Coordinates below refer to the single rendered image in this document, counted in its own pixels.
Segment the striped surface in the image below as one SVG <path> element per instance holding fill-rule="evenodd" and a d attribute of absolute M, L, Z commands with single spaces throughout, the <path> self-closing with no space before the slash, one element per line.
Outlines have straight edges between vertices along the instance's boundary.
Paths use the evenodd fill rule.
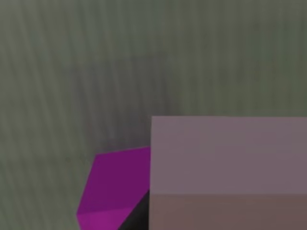
<path fill-rule="evenodd" d="M 78 229 L 95 151 L 70 70 L 163 53 L 179 115 L 305 116 L 306 11 L 304 0 L 0 1 L 0 229 Z"/>

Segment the front face of purple cube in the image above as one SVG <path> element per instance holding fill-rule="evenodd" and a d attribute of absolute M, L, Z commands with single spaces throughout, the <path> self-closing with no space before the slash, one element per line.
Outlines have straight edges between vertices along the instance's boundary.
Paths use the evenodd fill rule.
<path fill-rule="evenodd" d="M 98 154 L 77 212 L 82 230 L 117 230 L 149 187 L 149 147 Z"/>

